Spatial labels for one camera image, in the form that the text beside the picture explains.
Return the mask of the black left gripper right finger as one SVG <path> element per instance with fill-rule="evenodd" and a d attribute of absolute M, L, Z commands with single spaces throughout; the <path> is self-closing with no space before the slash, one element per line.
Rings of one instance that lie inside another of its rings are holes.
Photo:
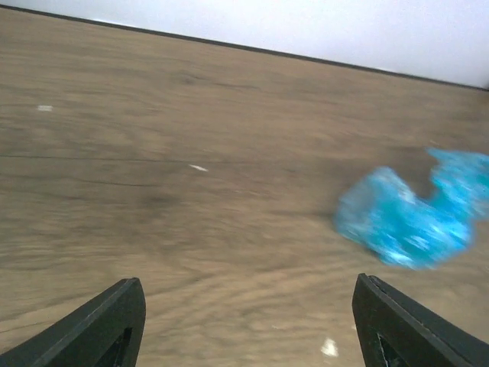
<path fill-rule="evenodd" d="M 487 343 L 378 277 L 359 274 L 351 305 L 367 367 L 488 365 Z"/>

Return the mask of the blue plastic trash bag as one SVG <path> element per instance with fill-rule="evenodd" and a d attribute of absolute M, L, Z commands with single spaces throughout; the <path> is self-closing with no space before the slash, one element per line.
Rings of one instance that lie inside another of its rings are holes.
<path fill-rule="evenodd" d="M 423 199 L 389 167 L 362 177 L 338 203 L 336 231 L 388 265 L 433 268 L 468 249 L 488 218 L 488 156 L 436 148 L 434 190 Z"/>

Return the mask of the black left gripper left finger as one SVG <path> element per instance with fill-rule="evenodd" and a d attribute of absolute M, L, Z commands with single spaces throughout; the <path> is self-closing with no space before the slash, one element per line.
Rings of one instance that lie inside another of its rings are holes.
<path fill-rule="evenodd" d="M 1 354 L 2 366 L 135 366 L 146 319 L 138 278 L 121 279 Z"/>

